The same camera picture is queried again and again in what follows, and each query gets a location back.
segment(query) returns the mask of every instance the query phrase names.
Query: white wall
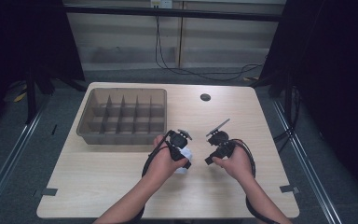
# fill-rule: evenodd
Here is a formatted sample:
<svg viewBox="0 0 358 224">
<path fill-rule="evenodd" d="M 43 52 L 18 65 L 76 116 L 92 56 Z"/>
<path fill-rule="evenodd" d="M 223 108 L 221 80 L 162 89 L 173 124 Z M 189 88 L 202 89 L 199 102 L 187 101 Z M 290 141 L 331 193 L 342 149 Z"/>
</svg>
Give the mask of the white wall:
<svg viewBox="0 0 358 224">
<path fill-rule="evenodd" d="M 173 8 L 280 15 L 284 6 L 284 2 L 272 0 L 229 2 L 174 1 Z M 149 1 L 131 0 L 65 0 L 64 3 L 150 7 Z M 68 13 L 68 19 L 84 70 L 158 67 L 155 17 Z M 240 67 L 262 63 L 277 27 L 277 22 L 265 21 L 164 17 L 158 21 L 162 54 L 169 67 Z M 158 61 L 161 62 L 159 50 Z"/>
</svg>

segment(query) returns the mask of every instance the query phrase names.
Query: divided tray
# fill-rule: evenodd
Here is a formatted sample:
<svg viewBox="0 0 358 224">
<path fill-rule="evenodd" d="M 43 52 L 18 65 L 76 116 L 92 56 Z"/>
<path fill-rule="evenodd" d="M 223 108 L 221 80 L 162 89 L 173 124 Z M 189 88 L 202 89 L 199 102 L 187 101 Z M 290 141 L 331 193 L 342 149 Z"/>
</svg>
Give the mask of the divided tray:
<svg viewBox="0 0 358 224">
<path fill-rule="evenodd" d="M 76 132 L 89 145 L 152 145 L 166 127 L 165 90 L 96 88 Z"/>
</svg>

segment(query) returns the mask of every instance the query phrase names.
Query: wooden table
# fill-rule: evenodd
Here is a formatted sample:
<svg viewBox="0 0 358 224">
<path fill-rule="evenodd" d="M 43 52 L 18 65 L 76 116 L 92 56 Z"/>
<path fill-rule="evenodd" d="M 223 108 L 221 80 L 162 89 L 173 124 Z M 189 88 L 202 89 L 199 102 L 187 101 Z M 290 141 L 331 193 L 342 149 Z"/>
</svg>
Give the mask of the wooden table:
<svg viewBox="0 0 358 224">
<path fill-rule="evenodd" d="M 251 149 L 256 179 L 267 195 L 288 217 L 299 214 L 293 192 L 282 193 L 289 185 L 282 162 L 269 132 L 254 89 L 248 87 L 91 83 L 77 112 L 74 124 L 57 161 L 48 189 L 55 196 L 43 196 L 37 214 L 42 218 L 99 217 L 140 179 L 152 146 L 87 145 L 76 134 L 90 90 L 94 88 L 151 88 L 167 91 L 167 129 L 187 130 L 193 140 L 192 166 L 187 174 L 174 174 L 149 200 L 144 218 L 234 218 L 252 217 L 246 208 L 240 185 L 224 169 L 204 161 L 215 147 L 205 136 L 230 119 L 220 131 L 240 138 Z M 202 101 L 203 93 L 211 95 Z M 115 148 L 138 152 L 115 152 Z"/>
</svg>

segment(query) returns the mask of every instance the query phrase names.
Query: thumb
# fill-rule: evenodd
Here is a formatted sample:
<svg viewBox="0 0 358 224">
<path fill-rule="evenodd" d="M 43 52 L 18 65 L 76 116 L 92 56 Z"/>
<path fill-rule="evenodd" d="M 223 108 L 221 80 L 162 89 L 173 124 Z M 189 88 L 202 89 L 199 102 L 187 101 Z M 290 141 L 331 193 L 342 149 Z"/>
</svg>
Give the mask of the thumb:
<svg viewBox="0 0 358 224">
<path fill-rule="evenodd" d="M 175 163 L 177 167 L 184 167 L 187 162 L 188 162 L 188 158 L 182 158 L 181 160 L 176 161 Z"/>
<path fill-rule="evenodd" d="M 212 161 L 216 164 L 219 165 L 221 167 L 223 167 L 224 165 L 224 161 L 218 157 L 212 157 Z"/>
</svg>

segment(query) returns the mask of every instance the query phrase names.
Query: human hand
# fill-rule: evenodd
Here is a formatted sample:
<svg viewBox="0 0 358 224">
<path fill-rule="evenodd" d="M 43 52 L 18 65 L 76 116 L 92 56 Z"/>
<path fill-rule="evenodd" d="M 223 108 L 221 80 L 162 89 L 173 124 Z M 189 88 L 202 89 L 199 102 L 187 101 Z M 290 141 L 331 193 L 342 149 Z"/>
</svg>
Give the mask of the human hand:
<svg viewBox="0 0 358 224">
<path fill-rule="evenodd" d="M 153 142 L 154 147 L 156 147 L 162 139 L 163 135 L 157 136 Z M 157 153 L 156 157 L 150 162 L 145 176 L 152 178 L 155 183 L 162 185 L 176 169 L 185 166 L 188 159 L 183 158 L 179 161 L 174 161 L 171 158 L 167 144 L 163 143 L 160 148 L 159 153 Z"/>
<path fill-rule="evenodd" d="M 228 159 L 222 160 L 217 157 L 213 157 L 212 161 L 224 168 L 226 172 L 234 179 L 240 180 L 241 178 L 249 178 L 252 175 L 252 165 L 249 157 L 243 148 L 235 146 L 234 151 Z"/>
</svg>

